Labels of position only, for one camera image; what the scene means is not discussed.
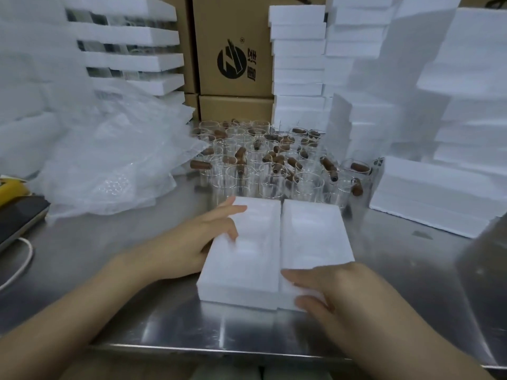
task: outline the black phone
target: black phone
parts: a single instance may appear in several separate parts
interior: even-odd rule
[[[49,203],[42,196],[22,196],[0,207],[0,252],[44,219]]]

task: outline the white cable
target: white cable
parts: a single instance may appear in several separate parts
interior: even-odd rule
[[[27,256],[23,265],[17,270],[17,272],[13,274],[9,280],[0,285],[0,292],[2,292],[6,287],[11,285],[14,282],[14,280],[16,280],[18,277],[21,276],[23,272],[25,272],[26,268],[29,266],[29,263],[34,257],[34,246],[31,244],[31,242],[29,242],[27,239],[23,237],[18,238],[18,240],[24,242],[29,246],[29,255]]]

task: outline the left hand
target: left hand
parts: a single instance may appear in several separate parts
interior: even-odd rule
[[[208,244],[215,237],[227,233],[236,240],[238,231],[229,216],[246,211],[246,205],[232,205],[234,200],[230,197],[212,211],[185,221],[132,250],[134,260],[146,268],[149,281],[200,272],[206,261]]]

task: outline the plastic bag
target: plastic bag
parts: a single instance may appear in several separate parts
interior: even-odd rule
[[[65,118],[68,132],[30,184],[51,203],[48,222],[154,205],[176,187],[171,170],[207,147],[188,135],[193,108],[120,80],[97,97],[98,106]]]

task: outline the stainless steel table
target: stainless steel table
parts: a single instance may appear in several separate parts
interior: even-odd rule
[[[29,238],[29,271],[0,293],[0,334],[71,291],[119,250],[208,210],[198,176],[155,207],[87,215],[41,225]],[[507,218],[469,240],[367,208],[352,198],[344,213],[356,259],[383,275],[434,329],[485,367],[507,369]],[[3,282],[22,262],[22,246],[0,256]],[[108,350],[253,355],[259,360],[340,362],[344,356],[303,313],[200,302],[197,276],[156,283],[106,326],[94,345]]]

